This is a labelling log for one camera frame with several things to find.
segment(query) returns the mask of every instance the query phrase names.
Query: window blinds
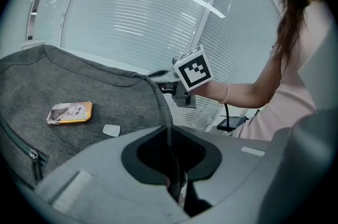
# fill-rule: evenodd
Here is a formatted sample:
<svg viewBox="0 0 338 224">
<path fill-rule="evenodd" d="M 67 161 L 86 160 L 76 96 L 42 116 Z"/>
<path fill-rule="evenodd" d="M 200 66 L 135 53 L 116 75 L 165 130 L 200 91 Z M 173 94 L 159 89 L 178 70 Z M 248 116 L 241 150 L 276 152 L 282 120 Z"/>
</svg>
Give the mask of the window blinds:
<svg viewBox="0 0 338 224">
<path fill-rule="evenodd" d="M 255 82 L 276 41 L 278 12 L 272 0 L 214 0 L 223 18 L 210 12 L 203 44 L 215 79 Z"/>
<path fill-rule="evenodd" d="M 216 101 L 196 96 L 196 109 L 178 108 L 170 94 L 165 94 L 164 97 L 169 105 L 174 125 L 198 130 L 206 130 L 221 107 Z"/>
<path fill-rule="evenodd" d="M 153 71 L 189 48 L 203 12 L 194 0 L 71 0 L 62 47 Z"/>
</svg>

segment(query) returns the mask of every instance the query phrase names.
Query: woman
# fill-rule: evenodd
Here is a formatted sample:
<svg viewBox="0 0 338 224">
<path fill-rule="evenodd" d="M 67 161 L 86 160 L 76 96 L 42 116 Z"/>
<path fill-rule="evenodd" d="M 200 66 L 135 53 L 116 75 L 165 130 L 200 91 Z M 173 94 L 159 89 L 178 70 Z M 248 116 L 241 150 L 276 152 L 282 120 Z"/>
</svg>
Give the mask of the woman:
<svg viewBox="0 0 338 224">
<path fill-rule="evenodd" d="M 281 0 L 283 18 L 270 59 L 253 84 L 210 81 L 193 94 L 242 108 L 264 110 L 233 131 L 232 136 L 270 141 L 278 129 L 291 127 L 316 111 L 298 70 L 323 42 L 333 18 L 323 0 Z"/>
</svg>

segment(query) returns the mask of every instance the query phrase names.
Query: zipper pull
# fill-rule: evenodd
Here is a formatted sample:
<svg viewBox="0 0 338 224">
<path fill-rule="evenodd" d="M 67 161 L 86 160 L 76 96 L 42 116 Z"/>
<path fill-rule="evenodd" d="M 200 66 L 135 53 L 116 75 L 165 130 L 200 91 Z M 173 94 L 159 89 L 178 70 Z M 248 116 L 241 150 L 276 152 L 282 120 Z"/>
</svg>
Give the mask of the zipper pull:
<svg viewBox="0 0 338 224">
<path fill-rule="evenodd" d="M 35 179 L 35 184 L 38 184 L 42 180 L 42 169 L 39 161 L 39 154 L 36 150 L 30 149 L 29 153 L 30 158 L 32 159 L 32 171 Z"/>
</svg>

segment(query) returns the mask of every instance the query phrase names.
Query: white cube marker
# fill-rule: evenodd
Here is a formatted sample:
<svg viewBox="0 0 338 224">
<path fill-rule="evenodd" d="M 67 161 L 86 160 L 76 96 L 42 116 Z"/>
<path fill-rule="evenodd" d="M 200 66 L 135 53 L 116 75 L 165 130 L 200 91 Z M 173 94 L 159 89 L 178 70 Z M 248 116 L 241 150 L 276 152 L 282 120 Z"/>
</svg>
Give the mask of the white cube marker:
<svg viewBox="0 0 338 224">
<path fill-rule="evenodd" d="M 176 61 L 174 69 L 186 91 L 191 91 L 214 78 L 210 63 L 201 45 L 182 54 Z"/>
</svg>

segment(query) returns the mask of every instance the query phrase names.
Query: white label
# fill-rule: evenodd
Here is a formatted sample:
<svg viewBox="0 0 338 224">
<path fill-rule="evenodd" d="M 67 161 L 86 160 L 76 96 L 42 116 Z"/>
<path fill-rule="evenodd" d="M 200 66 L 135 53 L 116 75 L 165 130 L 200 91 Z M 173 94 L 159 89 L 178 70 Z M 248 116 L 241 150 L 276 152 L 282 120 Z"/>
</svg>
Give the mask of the white label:
<svg viewBox="0 0 338 224">
<path fill-rule="evenodd" d="M 104 126 L 104 133 L 112 136 L 112 137 L 118 137 L 120 134 L 121 127 L 119 125 L 105 125 Z"/>
<path fill-rule="evenodd" d="M 258 155 L 258 156 L 263 156 L 265 154 L 265 152 L 262 150 L 258 150 L 258 149 L 254 149 L 250 147 L 242 147 L 241 151 L 248 153 L 248 154 Z"/>
</svg>

